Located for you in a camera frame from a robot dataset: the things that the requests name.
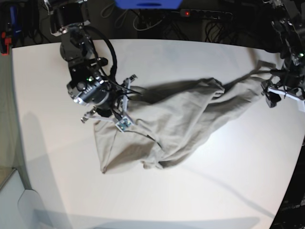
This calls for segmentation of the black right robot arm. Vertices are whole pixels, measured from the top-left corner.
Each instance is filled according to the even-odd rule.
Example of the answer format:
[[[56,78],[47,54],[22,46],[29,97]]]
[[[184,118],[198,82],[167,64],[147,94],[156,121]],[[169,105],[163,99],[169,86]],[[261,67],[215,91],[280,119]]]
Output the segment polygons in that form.
[[[118,84],[117,56],[110,40],[90,26],[85,0],[46,0],[44,4],[50,17],[50,31],[60,37],[60,54],[68,64],[71,81],[67,84],[70,98],[83,106],[92,106],[81,121],[89,119],[114,123],[121,132],[134,124],[127,114],[129,95],[137,91],[131,89],[137,78],[132,75]],[[103,69],[108,60],[100,57],[89,32],[100,36],[108,47],[112,66],[109,73]]]

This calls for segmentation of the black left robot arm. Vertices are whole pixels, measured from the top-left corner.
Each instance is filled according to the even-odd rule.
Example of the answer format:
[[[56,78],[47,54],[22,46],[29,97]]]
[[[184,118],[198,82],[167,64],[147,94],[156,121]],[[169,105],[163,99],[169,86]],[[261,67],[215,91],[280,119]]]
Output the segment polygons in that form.
[[[264,0],[274,10],[273,29],[278,33],[283,48],[282,69],[271,69],[270,79],[261,83],[262,94],[270,108],[276,107],[281,96],[297,102],[305,111],[305,2],[303,0]]]

